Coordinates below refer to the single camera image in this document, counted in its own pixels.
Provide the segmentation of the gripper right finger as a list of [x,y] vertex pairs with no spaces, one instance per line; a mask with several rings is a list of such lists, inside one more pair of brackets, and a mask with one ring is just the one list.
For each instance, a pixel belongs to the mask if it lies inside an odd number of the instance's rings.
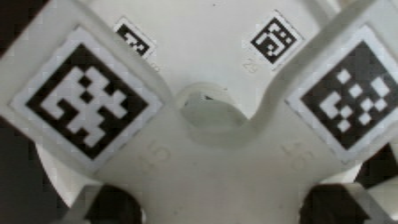
[[389,215],[359,183],[317,185],[299,214],[299,224],[389,224]]

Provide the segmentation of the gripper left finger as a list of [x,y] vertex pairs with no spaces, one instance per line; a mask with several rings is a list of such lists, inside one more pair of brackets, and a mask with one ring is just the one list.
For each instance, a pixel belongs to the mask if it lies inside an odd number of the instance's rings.
[[55,224],[144,224],[141,204],[112,185],[86,185]]

